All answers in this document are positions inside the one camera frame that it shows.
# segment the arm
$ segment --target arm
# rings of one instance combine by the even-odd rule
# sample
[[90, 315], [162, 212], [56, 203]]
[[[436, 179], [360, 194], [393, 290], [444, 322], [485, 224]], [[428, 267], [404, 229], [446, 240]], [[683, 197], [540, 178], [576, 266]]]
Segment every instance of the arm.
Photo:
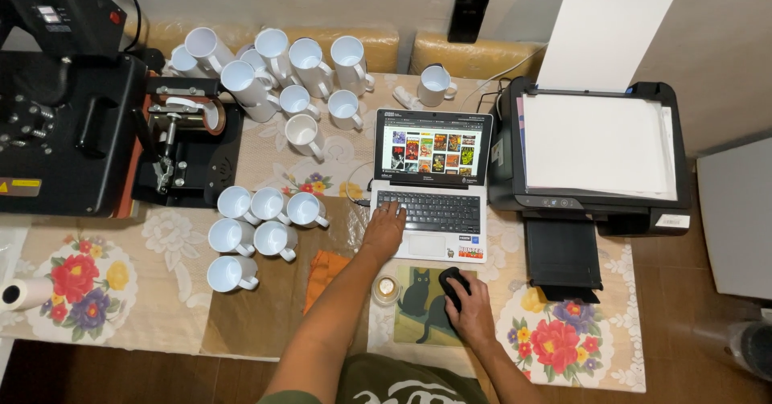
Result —
[[445, 310], [453, 327], [480, 361], [502, 404], [541, 404], [544, 401], [538, 389], [517, 368], [504, 347], [496, 340], [488, 285], [467, 271], [461, 271], [461, 275], [469, 281], [472, 295], [468, 295], [457, 280], [448, 279], [448, 283], [461, 299], [459, 313], [450, 298], [445, 296]]
[[266, 395], [301, 390], [323, 404], [335, 402], [343, 359], [362, 307], [378, 271], [402, 242], [406, 217], [397, 202], [391, 202], [388, 211], [375, 210], [359, 252], [319, 296], [284, 349]]

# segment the touchpad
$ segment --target touchpad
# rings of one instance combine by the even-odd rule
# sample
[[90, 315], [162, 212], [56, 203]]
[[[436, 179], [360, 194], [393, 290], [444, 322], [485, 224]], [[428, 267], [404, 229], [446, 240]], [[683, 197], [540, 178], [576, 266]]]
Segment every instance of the touchpad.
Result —
[[444, 236], [411, 235], [408, 253], [416, 256], [446, 256]]

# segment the floral tablecloth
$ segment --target floral tablecloth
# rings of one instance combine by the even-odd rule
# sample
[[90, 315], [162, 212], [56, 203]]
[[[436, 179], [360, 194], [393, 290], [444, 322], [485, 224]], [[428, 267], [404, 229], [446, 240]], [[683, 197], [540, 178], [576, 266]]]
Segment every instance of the floral tablecloth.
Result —
[[[368, 197], [372, 177], [375, 113], [399, 108], [396, 86], [415, 93], [418, 76], [373, 74], [375, 91], [360, 99], [362, 131], [342, 131], [330, 121], [326, 104], [320, 129], [326, 140], [324, 162], [294, 150], [284, 136], [286, 118], [245, 121], [236, 184], [251, 190], [269, 185], [284, 192], [345, 196], [347, 178], [354, 198]], [[455, 100], [436, 110], [474, 111], [479, 97], [496, 83], [453, 79]], [[487, 111], [491, 96], [483, 103]], [[0, 314], [0, 336], [108, 345], [126, 349], [198, 353], [206, 326], [211, 290], [206, 270], [218, 254], [206, 233], [215, 210], [149, 206], [137, 220], [3, 217], [0, 270], [5, 280], [47, 276], [55, 281], [42, 307]], [[641, 331], [629, 241], [598, 237], [605, 291], [596, 307], [546, 304], [526, 286], [523, 226], [513, 212], [489, 209], [488, 262], [466, 265], [489, 285], [497, 337], [518, 366], [535, 382], [645, 390]], [[442, 267], [442, 262], [393, 260], [396, 266]], [[371, 305], [368, 350], [400, 359], [441, 365], [475, 375], [467, 350], [395, 344], [394, 309]]]

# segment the green shirt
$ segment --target green shirt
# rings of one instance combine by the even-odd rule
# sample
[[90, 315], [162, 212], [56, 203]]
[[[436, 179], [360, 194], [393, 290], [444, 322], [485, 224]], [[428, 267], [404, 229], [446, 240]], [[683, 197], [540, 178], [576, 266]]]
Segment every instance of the green shirt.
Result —
[[[475, 379], [466, 379], [447, 369], [415, 365], [386, 356], [361, 354], [343, 362], [336, 404], [398, 404], [402, 402], [443, 404], [487, 403]], [[307, 392], [289, 390], [265, 396], [258, 404], [320, 404]]]

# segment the computer mouse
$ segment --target computer mouse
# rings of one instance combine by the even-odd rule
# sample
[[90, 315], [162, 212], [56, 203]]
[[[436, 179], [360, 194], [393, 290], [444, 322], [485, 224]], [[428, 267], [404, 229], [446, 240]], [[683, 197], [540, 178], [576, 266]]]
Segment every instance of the computer mouse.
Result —
[[458, 295], [456, 295], [456, 290], [450, 286], [450, 283], [448, 283], [447, 279], [449, 277], [456, 279], [464, 287], [466, 293], [472, 295], [472, 291], [469, 290], [469, 282], [464, 279], [464, 276], [461, 275], [458, 267], [450, 267], [449, 269], [442, 271], [442, 273], [439, 273], [439, 284], [442, 287], [442, 290], [445, 291], [445, 294], [447, 294], [448, 297], [450, 297], [450, 300], [453, 302], [453, 306], [456, 307], [456, 310], [461, 312], [461, 299], [459, 299]]

